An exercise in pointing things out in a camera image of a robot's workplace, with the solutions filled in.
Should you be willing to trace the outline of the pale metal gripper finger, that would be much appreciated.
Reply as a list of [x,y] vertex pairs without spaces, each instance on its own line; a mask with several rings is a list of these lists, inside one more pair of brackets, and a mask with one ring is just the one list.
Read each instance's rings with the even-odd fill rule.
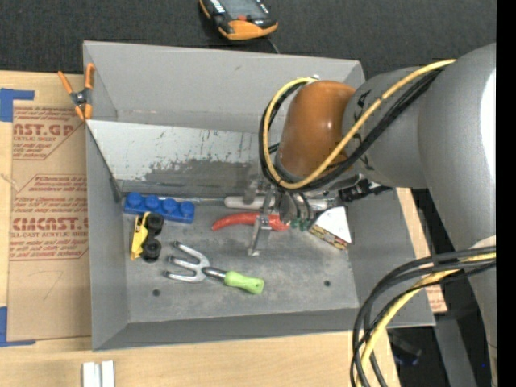
[[273,212],[273,207],[275,204],[275,194],[274,190],[269,190],[264,196],[264,202],[262,206],[262,215],[265,218],[268,218],[269,215]]
[[249,256],[258,256],[267,248],[272,226],[267,215],[259,215],[253,225],[252,240],[248,248]]

